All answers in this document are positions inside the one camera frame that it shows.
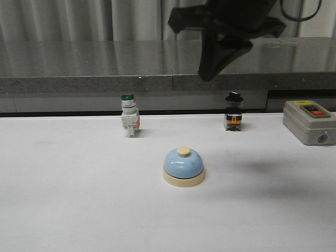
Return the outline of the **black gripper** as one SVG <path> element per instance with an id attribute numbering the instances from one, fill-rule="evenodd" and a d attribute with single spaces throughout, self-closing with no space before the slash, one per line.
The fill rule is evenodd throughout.
<path id="1" fill-rule="evenodd" d="M 202 5 L 175 7 L 168 25 L 176 33 L 202 34 L 198 75 L 210 81 L 237 58 L 251 51 L 250 39 L 280 37 L 286 24 L 269 15 L 276 1 L 206 1 Z"/>

